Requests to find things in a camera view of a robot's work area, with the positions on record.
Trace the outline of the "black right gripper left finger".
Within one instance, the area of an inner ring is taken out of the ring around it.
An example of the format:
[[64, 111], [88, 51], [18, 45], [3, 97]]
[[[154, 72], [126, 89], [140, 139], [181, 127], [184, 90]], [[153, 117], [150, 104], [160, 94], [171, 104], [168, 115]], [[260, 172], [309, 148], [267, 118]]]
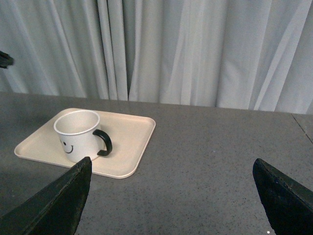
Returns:
[[57, 180], [0, 219], [2, 235], [73, 235], [89, 194], [92, 173], [85, 157]]

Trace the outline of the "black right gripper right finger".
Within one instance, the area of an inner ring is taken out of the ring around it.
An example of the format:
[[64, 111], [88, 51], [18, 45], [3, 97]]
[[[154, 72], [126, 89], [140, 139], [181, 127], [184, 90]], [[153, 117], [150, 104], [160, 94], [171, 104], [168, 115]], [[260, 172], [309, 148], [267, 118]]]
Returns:
[[255, 160], [252, 174], [275, 233], [311, 235], [313, 192], [260, 158]]

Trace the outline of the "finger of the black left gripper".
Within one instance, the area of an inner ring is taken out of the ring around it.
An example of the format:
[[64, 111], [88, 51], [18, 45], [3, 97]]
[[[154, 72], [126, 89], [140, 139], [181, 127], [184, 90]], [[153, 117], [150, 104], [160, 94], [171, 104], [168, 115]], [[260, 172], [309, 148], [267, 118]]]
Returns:
[[0, 51], [0, 68], [8, 68], [14, 64], [14, 59], [7, 53]]

